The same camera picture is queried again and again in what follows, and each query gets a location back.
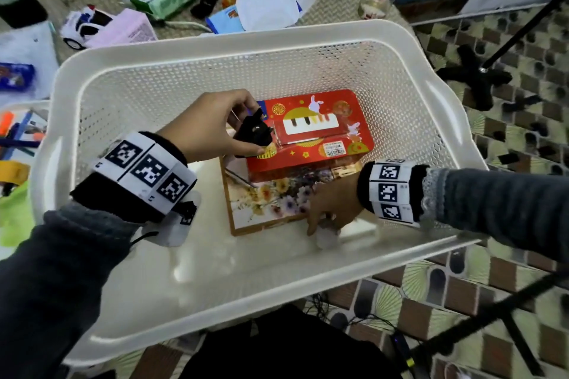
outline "green cloth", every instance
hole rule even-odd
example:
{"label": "green cloth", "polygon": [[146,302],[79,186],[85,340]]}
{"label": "green cloth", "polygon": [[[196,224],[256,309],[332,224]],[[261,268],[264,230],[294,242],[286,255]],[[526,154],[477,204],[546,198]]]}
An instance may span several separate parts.
{"label": "green cloth", "polygon": [[17,247],[30,237],[33,226],[28,182],[25,182],[10,196],[0,197],[0,246]]}

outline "black wristband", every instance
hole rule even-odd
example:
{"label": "black wristband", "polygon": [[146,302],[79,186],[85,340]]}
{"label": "black wristband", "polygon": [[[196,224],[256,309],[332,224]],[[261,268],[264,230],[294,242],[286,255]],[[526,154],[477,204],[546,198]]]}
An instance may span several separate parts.
{"label": "black wristband", "polygon": [[[184,165],[188,165],[184,154],[166,138],[152,132],[143,131],[141,134],[162,146]],[[89,174],[70,195],[84,207],[91,210],[107,211],[128,222],[143,224],[152,221],[158,223],[164,218],[160,211],[98,173]]]}
{"label": "black wristband", "polygon": [[[375,162],[368,162],[359,172],[357,181],[357,198],[359,203],[366,210],[373,213],[373,206],[369,200],[369,177],[372,174]],[[427,175],[428,165],[416,165],[411,170],[411,178],[409,179],[409,203],[413,211],[413,220],[418,222],[419,217],[423,214],[421,201],[423,200],[423,178]]]}

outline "hand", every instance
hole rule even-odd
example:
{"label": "hand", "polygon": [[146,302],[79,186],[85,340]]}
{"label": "hand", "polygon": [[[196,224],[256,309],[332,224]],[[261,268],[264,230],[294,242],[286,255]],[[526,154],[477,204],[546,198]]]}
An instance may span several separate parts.
{"label": "hand", "polygon": [[188,162],[226,154],[256,156],[264,153],[263,147],[233,139],[225,129],[229,123],[237,131],[249,115],[247,109],[255,112],[259,105],[245,89],[204,93],[157,133],[178,147]]}
{"label": "hand", "polygon": [[326,184],[317,184],[310,197],[308,235],[314,234],[324,213],[332,215],[334,226],[341,229],[364,209],[357,198],[359,173]]}

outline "toy car wheel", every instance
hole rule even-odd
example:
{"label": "toy car wheel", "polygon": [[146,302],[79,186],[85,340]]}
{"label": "toy car wheel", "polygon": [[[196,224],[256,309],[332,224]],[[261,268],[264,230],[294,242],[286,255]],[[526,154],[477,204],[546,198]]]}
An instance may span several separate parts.
{"label": "toy car wheel", "polygon": [[73,48],[74,50],[84,50],[85,49],[85,47],[83,45],[81,45],[80,43],[78,43],[74,39],[64,38],[63,42],[65,42],[70,48]]}

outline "perforated basket wall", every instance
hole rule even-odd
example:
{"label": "perforated basket wall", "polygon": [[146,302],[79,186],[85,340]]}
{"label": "perforated basket wall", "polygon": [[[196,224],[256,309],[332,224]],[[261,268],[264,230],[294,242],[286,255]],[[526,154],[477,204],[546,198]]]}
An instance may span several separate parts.
{"label": "perforated basket wall", "polygon": [[352,89],[375,141],[366,161],[404,157],[454,167],[399,56],[367,41],[103,73],[81,98],[76,182],[118,136],[158,129],[200,94],[234,88],[246,88],[258,100]]}

